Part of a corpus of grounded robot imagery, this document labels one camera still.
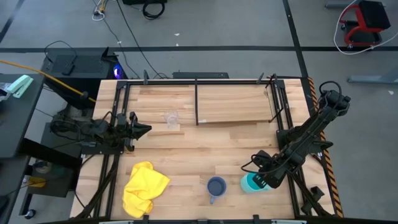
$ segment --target gray floor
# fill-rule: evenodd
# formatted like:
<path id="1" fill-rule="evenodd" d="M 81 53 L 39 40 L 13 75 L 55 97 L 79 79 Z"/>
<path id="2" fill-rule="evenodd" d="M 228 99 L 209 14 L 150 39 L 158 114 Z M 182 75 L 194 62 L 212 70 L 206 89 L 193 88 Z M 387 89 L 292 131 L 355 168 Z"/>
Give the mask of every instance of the gray floor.
<path id="1" fill-rule="evenodd" d="M 0 2 L 0 28 L 12 14 L 17 0 Z M 398 2 L 385 0 L 392 27 L 382 34 L 388 39 L 398 32 Z M 325 9 L 324 0 L 290 0 L 301 46 L 333 46 L 336 20 L 341 10 Z M 72 47 L 117 47 L 116 39 L 103 22 L 91 20 L 92 0 L 25 1 L 0 48 L 43 48 L 64 40 Z M 268 45 L 293 46 L 284 6 L 280 0 L 170 0 L 164 15 L 147 21 L 142 14 L 122 5 L 141 46 Z M 116 2 L 109 0 L 106 19 L 125 47 L 135 47 Z M 343 45 L 341 33 L 338 43 Z M 398 39 L 388 43 L 398 46 Z M 231 78 L 255 78 L 266 74 L 301 76 L 294 51 L 190 51 L 146 52 L 159 71 L 170 75 L 189 72 L 228 72 Z M 154 72 L 140 53 L 126 52 L 129 64 L 139 73 Z M 369 52 L 345 56 L 338 52 L 303 52 L 308 74 L 316 85 L 338 81 L 343 93 L 352 97 L 349 113 L 327 127 L 340 199 L 346 217 L 398 220 L 398 164 L 395 115 L 398 87 L 346 83 L 350 75 L 380 75 L 396 66 L 398 52 Z M 40 68 L 43 53 L 0 53 L 0 58 Z M 31 73 L 0 64 L 0 73 Z M 37 107 L 54 114 L 66 103 L 43 91 Z M 50 117 L 36 111 L 27 137 L 41 140 Z M 67 198 L 34 197 L 38 210 L 34 219 L 17 216 L 24 191 L 21 190 L 10 223 L 41 223 L 68 218 L 73 195 Z"/>

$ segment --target red stool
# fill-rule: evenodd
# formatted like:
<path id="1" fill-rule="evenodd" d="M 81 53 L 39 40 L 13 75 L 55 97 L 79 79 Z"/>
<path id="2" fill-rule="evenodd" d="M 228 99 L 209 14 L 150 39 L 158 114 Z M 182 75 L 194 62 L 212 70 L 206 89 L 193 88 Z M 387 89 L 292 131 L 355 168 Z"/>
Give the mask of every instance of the red stool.
<path id="1" fill-rule="evenodd" d="M 355 9 L 357 21 L 343 20 L 343 16 Z M 390 28 L 386 11 L 381 2 L 361 1 L 346 8 L 340 17 L 341 29 L 345 31 L 344 41 L 348 48 L 369 47 L 381 42 L 380 32 Z"/>

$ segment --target yellow cloth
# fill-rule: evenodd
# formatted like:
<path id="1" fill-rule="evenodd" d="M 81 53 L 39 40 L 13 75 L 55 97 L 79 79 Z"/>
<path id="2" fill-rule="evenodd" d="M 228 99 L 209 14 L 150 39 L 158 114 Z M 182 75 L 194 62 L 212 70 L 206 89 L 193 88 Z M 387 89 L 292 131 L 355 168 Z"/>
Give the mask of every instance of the yellow cloth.
<path id="1" fill-rule="evenodd" d="M 169 182 L 170 179 L 155 171 L 148 161 L 134 165 L 130 181 L 124 187 L 124 210 L 135 218 L 149 213 L 153 208 L 151 199 L 161 195 Z"/>

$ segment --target caster wheel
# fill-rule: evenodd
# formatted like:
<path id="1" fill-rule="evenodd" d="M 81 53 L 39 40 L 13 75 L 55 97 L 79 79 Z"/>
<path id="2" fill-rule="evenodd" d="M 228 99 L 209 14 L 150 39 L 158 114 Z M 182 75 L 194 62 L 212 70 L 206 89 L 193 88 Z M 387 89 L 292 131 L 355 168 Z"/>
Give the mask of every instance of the caster wheel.
<path id="1" fill-rule="evenodd" d="M 27 211 L 26 215 L 25 215 L 25 219 L 31 219 L 36 215 L 36 210 L 34 209 L 30 209 L 29 211 Z"/>

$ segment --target wooden tabletop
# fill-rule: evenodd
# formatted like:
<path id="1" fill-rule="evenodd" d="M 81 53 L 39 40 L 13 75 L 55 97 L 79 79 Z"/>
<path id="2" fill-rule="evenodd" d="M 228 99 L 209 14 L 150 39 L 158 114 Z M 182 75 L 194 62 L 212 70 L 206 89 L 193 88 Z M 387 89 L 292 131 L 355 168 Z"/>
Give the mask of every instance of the wooden tabletop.
<path id="1" fill-rule="evenodd" d="M 301 81 L 284 81 L 294 125 L 300 125 L 309 117 Z M 102 118 L 111 110 L 116 82 L 101 82 L 94 118 Z M 264 85 L 200 85 L 198 117 L 206 122 L 196 126 L 193 85 L 132 86 L 127 114 L 135 111 L 139 122 L 152 125 L 152 131 L 134 141 L 134 152 L 125 151 L 120 158 L 112 219 L 133 219 L 123 210 L 123 188 L 133 165 L 141 161 L 153 163 L 155 170 L 171 179 L 163 194 L 153 199 L 150 219 L 251 219 L 253 214 L 264 219 L 293 218 L 286 179 L 278 189 L 268 192 L 245 194 L 240 187 L 240 180 L 246 174 L 240 167 L 249 162 L 252 154 L 261 149 L 270 155 L 279 151 L 275 136 L 277 121 L 267 122 L 275 114 L 268 97 L 272 99 L 271 89 L 266 90 Z M 178 124 L 167 126 L 165 114 L 168 113 L 178 114 Z M 81 170 L 76 192 L 84 204 L 98 187 L 102 157 L 95 156 Z M 321 188 L 325 193 L 320 199 L 321 205 L 334 213 L 322 166 L 308 156 L 303 172 L 307 187 Z M 214 175 L 224 178 L 228 186 L 226 194 L 210 205 L 206 183 Z M 301 194 L 297 192 L 302 204 Z M 104 214 L 107 194 L 108 191 L 104 193 L 101 214 Z M 82 209 L 75 199 L 71 217 Z"/>

